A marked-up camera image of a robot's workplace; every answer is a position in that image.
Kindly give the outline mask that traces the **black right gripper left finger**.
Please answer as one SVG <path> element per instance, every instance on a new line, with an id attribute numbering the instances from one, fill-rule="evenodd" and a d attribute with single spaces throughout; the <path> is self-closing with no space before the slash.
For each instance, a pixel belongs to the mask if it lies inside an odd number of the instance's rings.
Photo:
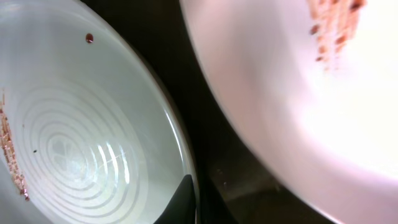
<path id="1" fill-rule="evenodd" d="M 195 190 L 192 176 L 187 174 L 154 224 L 196 224 L 195 218 Z"/>

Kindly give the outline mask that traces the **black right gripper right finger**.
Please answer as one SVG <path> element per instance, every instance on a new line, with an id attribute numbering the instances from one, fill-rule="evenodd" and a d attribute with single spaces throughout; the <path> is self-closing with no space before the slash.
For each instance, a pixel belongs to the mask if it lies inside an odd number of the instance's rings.
<path id="1" fill-rule="evenodd" d="M 200 217 L 202 224 L 236 224 L 222 196 L 211 180 L 200 188 Z"/>

